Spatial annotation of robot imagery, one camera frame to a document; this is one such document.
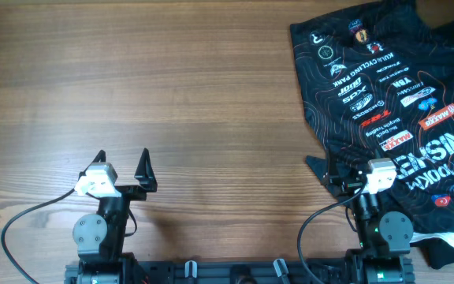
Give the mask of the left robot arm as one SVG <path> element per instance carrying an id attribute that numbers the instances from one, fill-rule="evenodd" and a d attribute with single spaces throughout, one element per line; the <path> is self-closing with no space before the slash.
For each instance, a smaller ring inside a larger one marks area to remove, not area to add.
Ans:
<path id="1" fill-rule="evenodd" d="M 134 218 L 130 203 L 145 201 L 158 187 L 146 148 L 134 178 L 135 185 L 117 185 L 117 172 L 103 150 L 80 173 L 74 190 L 97 199 L 99 206 L 96 213 L 82 216 L 73 227 L 79 263 L 66 269 L 65 283 L 149 283 L 148 273 L 134 254 L 123 252 L 124 240 L 131 235 L 126 231 L 127 222 Z"/>

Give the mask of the black printed cycling jersey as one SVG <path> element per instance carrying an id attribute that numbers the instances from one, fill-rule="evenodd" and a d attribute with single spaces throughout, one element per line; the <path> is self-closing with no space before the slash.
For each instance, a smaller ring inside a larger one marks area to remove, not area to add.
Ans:
<path id="1" fill-rule="evenodd" d="M 413 1 L 378 1 L 292 24 L 304 115 L 324 159 L 319 177 L 390 159 L 381 194 L 421 234 L 454 231 L 454 36 L 428 27 Z"/>

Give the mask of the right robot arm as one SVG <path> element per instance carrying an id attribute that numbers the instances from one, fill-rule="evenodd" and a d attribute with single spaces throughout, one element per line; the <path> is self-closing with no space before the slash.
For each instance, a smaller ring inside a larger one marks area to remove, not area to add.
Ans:
<path id="1" fill-rule="evenodd" d="M 384 209 L 380 194 L 396 180 L 396 166 L 389 158 L 372 159 L 367 170 L 339 172 L 330 161 L 323 185 L 336 189 L 336 197 L 350 198 L 360 247 L 340 259 L 309 260 L 309 268 L 324 283 L 415 282 L 410 252 L 413 224 L 399 211 Z"/>

